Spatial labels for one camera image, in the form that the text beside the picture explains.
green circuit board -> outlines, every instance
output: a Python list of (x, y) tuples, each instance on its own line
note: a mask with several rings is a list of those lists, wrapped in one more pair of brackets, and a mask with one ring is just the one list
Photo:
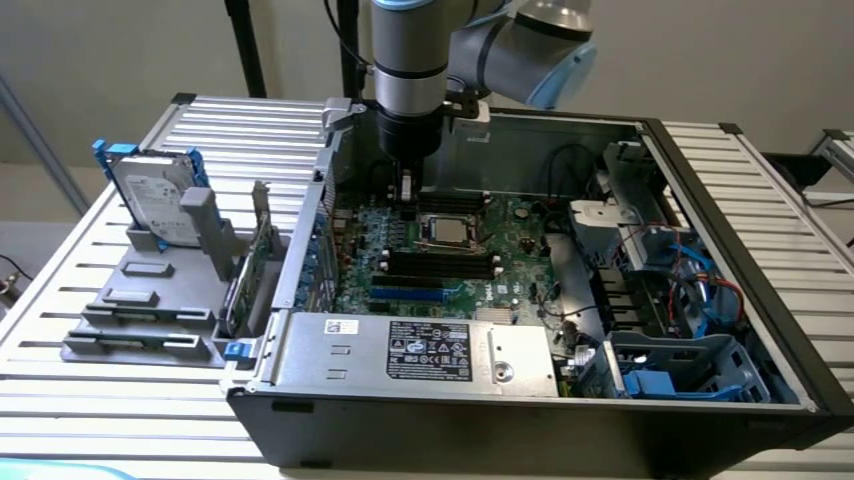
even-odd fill
[[(339, 198), (335, 216), (340, 266), (336, 313), (472, 319), (477, 309), (501, 309), (509, 312), (517, 325), (556, 323), (537, 316), (537, 303), (531, 297), (531, 285), (537, 295), (545, 296), (553, 284), (551, 260), (540, 243), (541, 217), (532, 213), (531, 201), (491, 196), (476, 215), (476, 245), (471, 252), (460, 253), (499, 255), (503, 272), (493, 280), (444, 278), (444, 302), (376, 300), (369, 294), (371, 277), (383, 274), (379, 268), (383, 249), (408, 252), (425, 249), (419, 219), (404, 221), (387, 204), (347, 195)], [(388, 310), (377, 312), (371, 309), (372, 304), (373, 307), (388, 304)]]

robot end effector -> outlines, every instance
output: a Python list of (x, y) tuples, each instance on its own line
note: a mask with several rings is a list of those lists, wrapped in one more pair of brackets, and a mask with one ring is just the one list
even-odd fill
[(551, 109), (587, 78), (589, 0), (528, 0), (515, 18), (508, 3), (372, 1), (380, 147), (399, 168), (439, 148), (448, 85)]

black pole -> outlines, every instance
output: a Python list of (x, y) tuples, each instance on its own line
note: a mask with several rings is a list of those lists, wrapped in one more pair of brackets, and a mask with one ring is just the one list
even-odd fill
[[(353, 53), (359, 54), (359, 0), (337, 0), (336, 8), (341, 44), (348, 45)], [(364, 88), (364, 69), (343, 46), (339, 54), (341, 57), (344, 97), (360, 99), (361, 89)]]
[(225, 11), (234, 30), (237, 52), (240, 53), (240, 63), (242, 64), (242, 77), (245, 78), (249, 97), (266, 98), (264, 71), (261, 69), (261, 59), (257, 56), (254, 28), (252, 27), (252, 15), (249, 14), (249, 0), (225, 0)]

sticker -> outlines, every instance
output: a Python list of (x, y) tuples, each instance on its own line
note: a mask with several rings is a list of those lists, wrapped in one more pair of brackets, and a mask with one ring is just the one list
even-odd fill
[(192, 218), (180, 209), (181, 192), (165, 178), (126, 175), (124, 182), (148, 228), (172, 245), (198, 246)]
[(355, 335), (359, 333), (359, 320), (340, 320), (329, 318), (325, 321), (322, 333), (326, 335)]
[(468, 325), (391, 322), (385, 373), (395, 380), (471, 382)]

metal rail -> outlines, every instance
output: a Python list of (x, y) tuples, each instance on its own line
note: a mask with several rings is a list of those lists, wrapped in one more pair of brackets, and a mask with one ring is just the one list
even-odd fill
[[(288, 233), (309, 166), (322, 147), (321, 110), (321, 103), (198, 97), (168, 109), (144, 146), (200, 147), (222, 214), (237, 228), (252, 226), (252, 179), (270, 181), (273, 221)], [(854, 279), (834, 264), (832, 249), (791, 211), (756, 166), (760, 159), (739, 139), (713, 125), (667, 126), (804, 332), (854, 394)], [(305, 473), (280, 472), (264, 463), (221, 399), (220, 371), (61, 362), (65, 332), (126, 248), (128, 222), (108, 188), (0, 323), (0, 456), (106, 465), (142, 479), (304, 478)], [(854, 435), (840, 434), (804, 452), (764, 452), (716, 478), (847, 479), (852, 450)], [(326, 472), (322, 477), (400, 475)]]

